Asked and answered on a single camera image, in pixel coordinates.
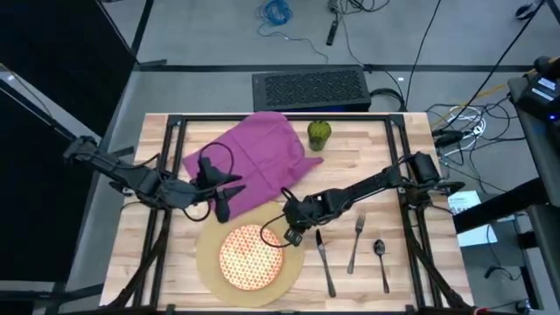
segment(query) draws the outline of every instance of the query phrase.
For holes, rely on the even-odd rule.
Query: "fork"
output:
[[[356,258],[356,247],[358,246],[358,238],[360,237],[361,231],[364,229],[364,223],[366,222],[366,215],[364,213],[358,216],[358,220],[356,221],[356,241],[353,243],[353,250],[352,256],[350,257],[350,262],[348,263],[348,268],[346,272],[349,274],[354,273],[354,259]]]

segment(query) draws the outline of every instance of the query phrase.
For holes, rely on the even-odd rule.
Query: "silver spoon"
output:
[[[385,276],[385,268],[383,267],[383,254],[385,254],[385,243],[382,240],[377,240],[374,243],[374,252],[379,256],[381,261],[381,274],[383,275],[383,292],[389,293],[389,284],[387,283],[387,277]]]

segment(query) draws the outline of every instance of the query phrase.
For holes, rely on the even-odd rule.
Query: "red patterned plate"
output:
[[[247,225],[232,231],[221,246],[220,268],[224,277],[235,287],[259,290],[278,276],[282,267],[282,249],[266,245],[259,235],[261,227]],[[278,238],[268,229],[264,239],[279,245]]]

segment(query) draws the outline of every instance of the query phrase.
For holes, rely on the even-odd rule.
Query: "label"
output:
[[[539,80],[539,84],[544,86],[544,87],[547,87],[547,88],[549,88],[553,91],[557,89],[557,84],[556,83],[554,83],[551,80],[544,79],[544,78],[541,78]]]
[[[535,93],[536,95],[540,95],[540,96],[542,96],[543,98],[545,98],[545,99],[547,99],[547,100],[549,100],[549,101],[553,101],[553,100],[554,100],[554,98],[552,98],[552,96],[550,96],[550,95],[548,95],[548,94],[546,94],[546,93],[544,93],[544,92],[541,92],[541,91],[537,90],[536,88],[532,88],[532,89],[531,89],[531,92]]]

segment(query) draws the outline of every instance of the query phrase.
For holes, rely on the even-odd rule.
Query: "pink napkin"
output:
[[[314,165],[323,162],[321,157],[305,157],[304,146],[288,119],[275,112],[254,113],[213,141],[231,149],[232,173],[243,176],[224,187],[247,186],[229,201],[230,220],[273,200],[281,187],[293,186]],[[204,151],[204,156],[222,172],[229,171],[231,161],[226,149],[213,145]],[[198,158],[197,151],[183,159],[191,177],[199,171]]]

